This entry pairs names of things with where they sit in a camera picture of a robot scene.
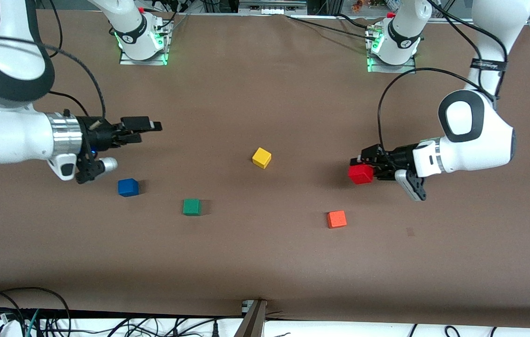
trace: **black strap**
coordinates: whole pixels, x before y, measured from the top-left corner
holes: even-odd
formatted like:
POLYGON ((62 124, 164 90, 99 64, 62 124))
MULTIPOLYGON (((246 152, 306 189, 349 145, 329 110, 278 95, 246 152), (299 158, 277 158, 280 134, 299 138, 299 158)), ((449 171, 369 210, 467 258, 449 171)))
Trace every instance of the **black strap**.
POLYGON ((142 34, 145 33, 147 28, 147 21, 146 17, 144 15, 141 15, 142 22, 136 28, 135 30, 132 30, 132 32, 120 32, 119 30, 115 30, 115 33, 117 36, 126 44, 134 44, 136 43, 136 39, 142 36, 142 34))
POLYGON ((393 28, 393 20, 389 22, 389 25, 387 25, 387 33, 389 33, 389 37, 391 37, 393 41, 396 41, 396 44, 400 49, 406 49, 410 47, 411 45, 413 45, 413 43, 416 42, 416 40, 419 39, 419 36, 421 36, 420 34, 415 37, 401 36, 393 28))
POLYGON ((483 59, 472 59, 471 68, 477 68, 481 70, 492 70, 492 71, 506 71, 508 62, 499 60, 483 60, 483 59))

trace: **red cube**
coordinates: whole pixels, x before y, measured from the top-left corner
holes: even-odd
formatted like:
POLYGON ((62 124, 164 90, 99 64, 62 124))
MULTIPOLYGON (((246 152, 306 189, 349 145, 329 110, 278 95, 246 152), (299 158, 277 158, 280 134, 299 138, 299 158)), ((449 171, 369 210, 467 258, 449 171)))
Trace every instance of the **red cube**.
POLYGON ((348 169, 348 177, 357 185, 373 181, 374 169, 366 164, 353 165, 348 169))

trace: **green cube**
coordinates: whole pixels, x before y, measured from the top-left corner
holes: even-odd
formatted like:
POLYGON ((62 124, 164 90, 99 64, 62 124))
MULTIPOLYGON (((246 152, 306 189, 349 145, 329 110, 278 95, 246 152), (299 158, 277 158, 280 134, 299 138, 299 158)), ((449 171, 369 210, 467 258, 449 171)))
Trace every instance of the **green cube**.
POLYGON ((199 199, 184 199, 184 215, 199 216, 200 215, 200 200, 199 199))

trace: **orange cube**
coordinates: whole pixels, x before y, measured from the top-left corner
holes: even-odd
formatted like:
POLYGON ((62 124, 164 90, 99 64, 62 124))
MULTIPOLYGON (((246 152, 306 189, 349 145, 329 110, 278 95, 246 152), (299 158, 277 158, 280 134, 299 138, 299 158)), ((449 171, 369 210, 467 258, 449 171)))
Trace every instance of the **orange cube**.
POLYGON ((330 229, 346 226, 346 214, 344 211, 333 211, 327 213, 327 226, 330 229))

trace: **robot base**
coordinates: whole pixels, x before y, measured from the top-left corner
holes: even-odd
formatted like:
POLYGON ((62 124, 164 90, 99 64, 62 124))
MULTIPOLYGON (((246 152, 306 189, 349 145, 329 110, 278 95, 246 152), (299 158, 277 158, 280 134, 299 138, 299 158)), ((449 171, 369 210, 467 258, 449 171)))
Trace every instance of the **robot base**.
POLYGON ((145 60, 134 60, 121 51, 121 55, 119 56, 119 64, 132 66, 167 66, 167 62, 169 60, 169 48, 171 47, 172 30, 173 22, 167 23, 167 25, 162 28, 161 33, 164 35, 158 39, 158 42, 162 42, 165 47, 156 52, 156 54, 154 54, 151 58, 145 60))
POLYGON ((379 40, 383 40, 383 26, 370 25, 368 26, 365 35, 376 38, 375 41, 367 40, 367 70, 369 73, 394 73, 401 74, 404 71, 415 68, 414 57, 410 56, 408 61, 404 64, 393 65, 383 62, 379 56, 372 51, 380 44, 379 40))

